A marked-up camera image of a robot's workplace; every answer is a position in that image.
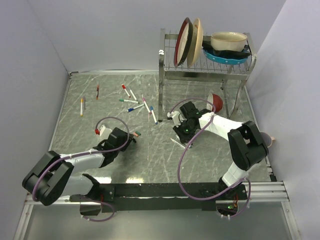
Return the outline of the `dark blue marker pen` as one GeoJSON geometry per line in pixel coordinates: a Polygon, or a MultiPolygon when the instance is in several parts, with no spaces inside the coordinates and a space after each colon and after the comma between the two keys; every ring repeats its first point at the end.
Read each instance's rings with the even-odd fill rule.
{"type": "Polygon", "coordinates": [[[135,106],[135,107],[131,107],[131,108],[129,108],[129,109],[127,109],[127,112],[129,113],[129,112],[132,112],[132,111],[134,111],[134,110],[136,110],[136,109],[139,109],[139,108],[142,108],[142,107],[144,107],[145,105],[144,104],[140,104],[140,105],[137,105],[137,106],[135,106]]]}

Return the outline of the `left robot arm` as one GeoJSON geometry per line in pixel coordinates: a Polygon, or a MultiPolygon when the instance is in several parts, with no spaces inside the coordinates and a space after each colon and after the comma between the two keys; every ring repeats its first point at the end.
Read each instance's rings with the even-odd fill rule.
{"type": "Polygon", "coordinates": [[[111,164],[119,152],[124,152],[130,143],[136,143],[133,134],[104,125],[95,130],[101,138],[97,146],[79,156],[58,154],[50,150],[46,152],[32,170],[22,180],[22,187],[32,193],[39,183],[35,198],[44,206],[53,204],[59,197],[82,195],[86,200],[93,201],[100,197],[100,183],[91,175],[76,173],[89,169],[103,168],[111,164]]]}

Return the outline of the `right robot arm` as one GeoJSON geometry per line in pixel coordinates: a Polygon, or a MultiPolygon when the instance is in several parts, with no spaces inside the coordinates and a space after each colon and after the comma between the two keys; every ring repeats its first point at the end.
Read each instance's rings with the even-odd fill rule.
{"type": "Polygon", "coordinates": [[[199,110],[192,101],[183,104],[179,111],[172,108],[167,117],[174,122],[173,130],[182,144],[189,148],[196,137],[207,131],[228,141],[232,164],[222,176],[219,195],[224,199],[232,198],[236,184],[243,181],[250,169],[269,154],[262,133],[253,121],[238,122],[217,115],[215,106],[199,110]]]}

